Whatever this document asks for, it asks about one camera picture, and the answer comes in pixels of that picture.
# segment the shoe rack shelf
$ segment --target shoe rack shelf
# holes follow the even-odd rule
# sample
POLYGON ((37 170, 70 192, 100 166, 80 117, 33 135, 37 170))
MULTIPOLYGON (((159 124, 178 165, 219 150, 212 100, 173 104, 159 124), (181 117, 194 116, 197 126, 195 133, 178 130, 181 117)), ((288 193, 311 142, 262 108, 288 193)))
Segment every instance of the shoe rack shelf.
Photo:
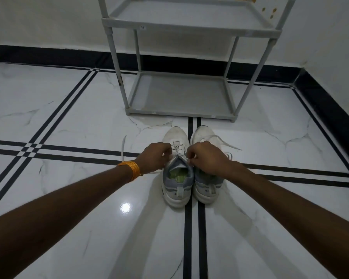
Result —
POLYGON ((275 27, 255 9, 251 0, 121 0, 112 9, 107 8, 106 0, 98 2, 127 115, 197 116, 234 122, 282 33, 295 0, 288 0, 275 27), (112 28, 128 28, 134 33, 138 74, 129 98, 124 89, 112 28), (234 36, 235 40, 223 77, 151 72, 141 69, 137 30, 226 34, 234 36), (269 41, 242 98, 235 102, 226 76, 239 37, 268 38, 269 41))

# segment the orange thread bracelet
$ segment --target orange thread bracelet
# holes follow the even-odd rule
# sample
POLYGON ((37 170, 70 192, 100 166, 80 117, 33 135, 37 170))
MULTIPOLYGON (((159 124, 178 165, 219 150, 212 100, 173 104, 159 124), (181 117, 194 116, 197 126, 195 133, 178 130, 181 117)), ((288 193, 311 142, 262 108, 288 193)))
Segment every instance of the orange thread bracelet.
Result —
POLYGON ((132 178, 130 179, 130 182, 132 182, 133 180, 135 180, 138 176, 142 176, 141 172, 140 172, 140 168, 138 167, 138 165, 134 162, 134 161, 123 161, 122 163, 118 164, 119 165, 128 165, 131 170, 133 171, 133 175, 132 178))

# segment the forearm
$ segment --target forearm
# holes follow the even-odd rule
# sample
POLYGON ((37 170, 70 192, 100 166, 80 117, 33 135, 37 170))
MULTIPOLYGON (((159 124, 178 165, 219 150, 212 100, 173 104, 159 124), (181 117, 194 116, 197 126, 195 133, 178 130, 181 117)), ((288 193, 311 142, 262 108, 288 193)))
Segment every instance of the forearm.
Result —
POLYGON ((0 278, 16 276, 131 177, 118 166, 0 216, 0 278))
POLYGON ((224 177, 266 209, 333 275, 349 278, 348 221, 237 162, 231 162, 224 177))

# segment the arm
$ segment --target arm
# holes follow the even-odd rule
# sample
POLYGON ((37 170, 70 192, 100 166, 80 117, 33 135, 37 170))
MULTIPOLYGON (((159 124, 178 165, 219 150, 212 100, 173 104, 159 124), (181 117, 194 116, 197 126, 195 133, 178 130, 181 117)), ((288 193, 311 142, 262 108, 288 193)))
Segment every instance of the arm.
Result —
POLYGON ((190 164, 246 192, 335 277, 349 278, 349 221, 230 161, 208 141, 192 145, 187 156, 190 164))
MULTIPOLYGON (((169 143, 153 143, 135 162, 145 174, 162 169, 171 153, 169 143)), ((131 177, 129 166, 117 166, 0 216, 0 278, 15 277, 131 177)))

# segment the sneaker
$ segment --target sneaker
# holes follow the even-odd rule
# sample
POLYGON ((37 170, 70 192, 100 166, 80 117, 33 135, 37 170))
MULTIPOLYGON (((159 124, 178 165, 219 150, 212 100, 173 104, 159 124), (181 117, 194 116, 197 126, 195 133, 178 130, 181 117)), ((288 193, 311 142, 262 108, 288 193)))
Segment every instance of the sneaker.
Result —
MULTIPOLYGON (((230 148, 240 150, 226 142, 224 142, 219 136, 215 135, 211 128, 202 125, 199 126, 193 133, 190 139, 190 144, 193 145, 197 142, 209 141, 212 145, 221 149, 221 142, 230 148)), ((233 159, 232 154, 225 153, 229 159, 233 159)), ((207 174, 201 169, 194 167, 195 186, 193 187, 193 195, 195 198, 204 204, 213 203, 219 196, 219 191, 224 182, 223 178, 215 175, 207 174)))
POLYGON ((193 167, 187 163, 186 150, 190 146, 186 133, 178 126, 164 136, 164 143, 172 145, 172 159, 165 165, 162 183, 164 200, 174 208, 186 206, 194 183, 193 167))

